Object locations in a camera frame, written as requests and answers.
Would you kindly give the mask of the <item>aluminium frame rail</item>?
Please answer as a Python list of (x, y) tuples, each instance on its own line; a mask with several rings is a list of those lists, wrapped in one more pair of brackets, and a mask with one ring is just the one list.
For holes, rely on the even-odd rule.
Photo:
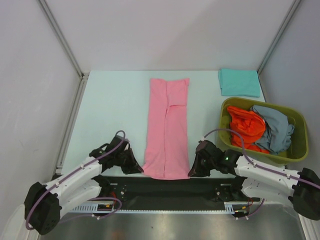
[(263, 192), (259, 198), (265, 199), (267, 202), (275, 202), (287, 206), (293, 205), (288, 196), (280, 192)]

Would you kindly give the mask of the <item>orange t shirt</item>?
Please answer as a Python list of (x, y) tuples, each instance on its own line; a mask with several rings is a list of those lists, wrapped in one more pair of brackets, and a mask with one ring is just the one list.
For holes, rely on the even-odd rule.
[(231, 116), (229, 128), (243, 138), (245, 149), (264, 154), (270, 153), (255, 144), (266, 131), (266, 123), (258, 114), (236, 106), (228, 106), (227, 112)]

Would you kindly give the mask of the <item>pink t shirt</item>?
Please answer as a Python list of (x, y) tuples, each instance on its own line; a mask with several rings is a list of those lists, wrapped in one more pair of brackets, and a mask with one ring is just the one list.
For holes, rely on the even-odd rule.
[(190, 170), (187, 105), (189, 78), (152, 78), (144, 174), (158, 180), (185, 180)]

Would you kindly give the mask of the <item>olive green plastic basket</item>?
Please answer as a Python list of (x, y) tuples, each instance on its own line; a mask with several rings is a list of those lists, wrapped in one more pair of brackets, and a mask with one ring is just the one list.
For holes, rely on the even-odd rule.
[(227, 111), (227, 107), (234, 106), (248, 111), (254, 105), (275, 109), (281, 112), (287, 116), (288, 123), (294, 126), (294, 131), (291, 135), (291, 145), (284, 152), (274, 155), (247, 149), (247, 154), (250, 157), (259, 159), (262, 162), (265, 162), (267, 159), (269, 159), (274, 165), (287, 165), (304, 160), (309, 153), (307, 124), (304, 116), (293, 108), (253, 99), (230, 97), (227, 98), (221, 105), (218, 127), (224, 129), (228, 129), (230, 127), (232, 118)]

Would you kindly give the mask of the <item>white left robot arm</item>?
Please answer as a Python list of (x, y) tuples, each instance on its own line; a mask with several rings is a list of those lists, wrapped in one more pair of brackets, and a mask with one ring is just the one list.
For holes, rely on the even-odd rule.
[(92, 150), (79, 166), (47, 183), (34, 183), (24, 200), (27, 230), (40, 235), (52, 231), (68, 212), (87, 201), (106, 201), (102, 210), (113, 213), (122, 202), (103, 172), (120, 167), (125, 175), (141, 174), (129, 140), (115, 135), (111, 142)]

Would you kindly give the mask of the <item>aluminium corner post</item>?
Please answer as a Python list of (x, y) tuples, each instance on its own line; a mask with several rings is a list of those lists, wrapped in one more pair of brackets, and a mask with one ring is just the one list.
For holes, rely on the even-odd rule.
[(56, 36), (62, 50), (64, 51), (66, 57), (68, 58), (72, 68), (78, 75), (78, 77), (82, 79), (88, 78), (88, 73), (85, 73), (81, 70), (81, 67), (72, 51), (72, 48), (70, 47), (63, 31), (61, 30), (61, 27), (56, 20), (48, 2), (46, 0), (37, 0), (36, 1), (43, 12), (44, 17), (46, 18), (48, 24), (50, 25), (54, 35)]
[(267, 65), (269, 59), (271, 58), (273, 52), (276, 49), (278, 43), (282, 39), (285, 31), (289, 27), (292, 19), (294, 18), (296, 12), (298, 11), (298, 9), (302, 3), (303, 3), (303, 0), (293, 0), (292, 1), (292, 4), (290, 5), (287, 13), (285, 14), (274, 38), (271, 41), (271, 44), (269, 45), (266, 53), (264, 54), (259, 66), (257, 68), (258, 75), (260, 75), (263, 72), (265, 66)]

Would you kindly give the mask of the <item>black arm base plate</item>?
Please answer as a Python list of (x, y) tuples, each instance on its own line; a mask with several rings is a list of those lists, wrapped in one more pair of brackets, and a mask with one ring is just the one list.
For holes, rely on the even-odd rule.
[(149, 177), (96, 176), (101, 186), (100, 197), (116, 197), (123, 204), (162, 202), (184, 205), (191, 201), (209, 202), (259, 202), (258, 197), (246, 197), (235, 187), (237, 178), (190, 178), (183, 180), (158, 180)]

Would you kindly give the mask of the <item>folded teal t shirt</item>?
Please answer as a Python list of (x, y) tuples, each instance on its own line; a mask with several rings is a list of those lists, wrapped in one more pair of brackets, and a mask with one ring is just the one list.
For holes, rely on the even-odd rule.
[(255, 70), (236, 70), (221, 68), (218, 80), (222, 96), (226, 97), (260, 97), (260, 83)]

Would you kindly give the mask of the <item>right aluminium corner post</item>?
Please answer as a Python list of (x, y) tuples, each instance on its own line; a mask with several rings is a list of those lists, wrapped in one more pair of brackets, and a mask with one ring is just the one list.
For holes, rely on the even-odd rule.
[(266, 53), (264, 54), (259, 66), (257, 68), (258, 75), (260, 75), (263, 72), (265, 66), (267, 65), (269, 59), (271, 58), (273, 52), (276, 49), (278, 43), (282, 39), (285, 31), (289, 27), (292, 19), (294, 18), (296, 12), (298, 11), (298, 9), (302, 3), (303, 3), (303, 0), (293, 0), (292, 1), (292, 4), (290, 5), (287, 13), (285, 14), (274, 38), (271, 41), (271, 44), (269, 45)]

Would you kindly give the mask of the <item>left aluminium corner post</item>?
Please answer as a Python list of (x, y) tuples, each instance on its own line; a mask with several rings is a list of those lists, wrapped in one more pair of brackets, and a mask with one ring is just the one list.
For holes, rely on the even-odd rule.
[(72, 68), (78, 75), (78, 77), (82, 79), (88, 78), (88, 73), (85, 73), (81, 70), (81, 67), (72, 51), (72, 48), (70, 47), (63, 31), (61, 30), (61, 27), (56, 20), (48, 2), (46, 0), (37, 0), (36, 1), (43, 12), (44, 17), (46, 18), (48, 24), (50, 25), (54, 35), (56, 36), (62, 50), (64, 51), (66, 57), (68, 58)]

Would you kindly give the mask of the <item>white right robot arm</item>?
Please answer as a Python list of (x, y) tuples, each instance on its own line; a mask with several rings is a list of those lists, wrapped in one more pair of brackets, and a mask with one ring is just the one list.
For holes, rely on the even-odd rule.
[(231, 196), (278, 202), (310, 220), (320, 219), (320, 178), (309, 169), (301, 171), (276, 167), (233, 149), (220, 150), (208, 140), (200, 141), (189, 177), (208, 177), (211, 170), (234, 175), (240, 181), (230, 188)]

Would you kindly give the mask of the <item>grey blue t shirt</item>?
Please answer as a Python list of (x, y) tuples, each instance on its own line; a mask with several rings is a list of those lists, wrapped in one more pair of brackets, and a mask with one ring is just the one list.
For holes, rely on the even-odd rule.
[(295, 130), (294, 125), (289, 124), (288, 117), (276, 109), (260, 105), (253, 105), (250, 110), (258, 114), (265, 123), (262, 137), (254, 144), (273, 155), (286, 151), (291, 146), (291, 135)]

